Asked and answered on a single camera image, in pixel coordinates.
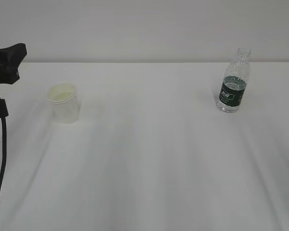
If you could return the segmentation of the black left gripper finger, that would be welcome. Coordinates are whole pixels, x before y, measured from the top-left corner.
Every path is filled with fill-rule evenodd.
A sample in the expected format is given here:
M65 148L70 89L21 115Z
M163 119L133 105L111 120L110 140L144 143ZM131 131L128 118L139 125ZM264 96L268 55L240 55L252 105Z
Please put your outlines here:
M8 68L18 68L27 55L26 45L17 43L8 48L0 49L0 65Z

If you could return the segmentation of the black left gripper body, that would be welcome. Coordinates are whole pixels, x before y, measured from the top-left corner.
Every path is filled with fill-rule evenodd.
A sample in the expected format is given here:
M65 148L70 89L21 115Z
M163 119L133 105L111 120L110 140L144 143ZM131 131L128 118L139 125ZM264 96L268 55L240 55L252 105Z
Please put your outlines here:
M19 65L5 66L0 64L0 84L12 85L20 79Z

